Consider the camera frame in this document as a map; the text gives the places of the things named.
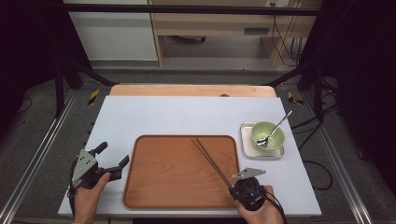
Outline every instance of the small tray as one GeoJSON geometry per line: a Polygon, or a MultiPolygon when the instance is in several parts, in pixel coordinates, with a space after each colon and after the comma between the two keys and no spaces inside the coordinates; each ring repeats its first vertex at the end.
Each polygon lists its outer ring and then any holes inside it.
{"type": "Polygon", "coordinates": [[[244,148],[244,153],[250,158],[255,159],[279,159],[283,156],[284,148],[280,147],[275,150],[257,150],[254,147],[254,144],[251,140],[251,128],[254,123],[244,123],[241,125],[241,134],[242,134],[242,145],[244,148]]]}

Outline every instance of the spoon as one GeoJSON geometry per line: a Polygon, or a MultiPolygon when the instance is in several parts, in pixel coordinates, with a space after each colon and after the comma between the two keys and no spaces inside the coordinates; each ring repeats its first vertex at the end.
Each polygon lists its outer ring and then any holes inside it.
{"type": "Polygon", "coordinates": [[[268,136],[257,140],[257,142],[256,142],[257,145],[259,145],[261,147],[267,147],[268,138],[271,137],[271,135],[273,135],[273,133],[279,128],[279,126],[283,123],[283,121],[285,121],[285,119],[291,114],[291,112],[292,112],[292,110],[275,126],[275,128],[270,132],[270,134],[268,134],[268,136]]]}

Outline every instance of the hand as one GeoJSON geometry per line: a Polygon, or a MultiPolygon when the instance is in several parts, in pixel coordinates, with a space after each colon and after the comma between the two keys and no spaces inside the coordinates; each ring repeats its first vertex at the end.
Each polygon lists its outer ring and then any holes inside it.
{"type": "Polygon", "coordinates": [[[99,204],[100,195],[105,188],[110,173],[102,175],[93,189],[79,187],[75,196],[75,222],[93,223],[96,217],[96,209],[99,204]]]}
{"type": "MultiPolygon", "coordinates": [[[[265,186],[264,188],[265,191],[274,195],[272,186],[265,186]]],[[[267,194],[267,197],[272,199],[274,202],[276,201],[270,194],[267,194]]],[[[283,224],[283,218],[279,211],[267,200],[259,210],[253,212],[246,210],[244,205],[237,200],[235,201],[235,204],[239,215],[241,215],[248,224],[283,224]]]]}

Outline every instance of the white cabinet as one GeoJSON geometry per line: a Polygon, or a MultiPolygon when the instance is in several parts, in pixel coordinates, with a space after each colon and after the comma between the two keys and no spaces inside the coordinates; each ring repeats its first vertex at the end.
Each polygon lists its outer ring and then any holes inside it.
{"type": "MultiPolygon", "coordinates": [[[[146,5],[147,0],[64,0],[66,4],[146,5]]],[[[69,12],[91,61],[157,61],[148,13],[69,12]]]]}

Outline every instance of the wooden board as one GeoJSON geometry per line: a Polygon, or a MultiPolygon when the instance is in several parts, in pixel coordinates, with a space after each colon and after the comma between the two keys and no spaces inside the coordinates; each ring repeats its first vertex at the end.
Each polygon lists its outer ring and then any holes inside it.
{"type": "Polygon", "coordinates": [[[123,202],[129,208],[234,208],[228,186],[192,142],[198,138],[234,184],[235,141],[227,135],[142,135],[136,139],[123,202]]]}
{"type": "Polygon", "coordinates": [[[274,88],[269,86],[181,84],[120,84],[111,88],[110,95],[276,97],[274,88]]]}

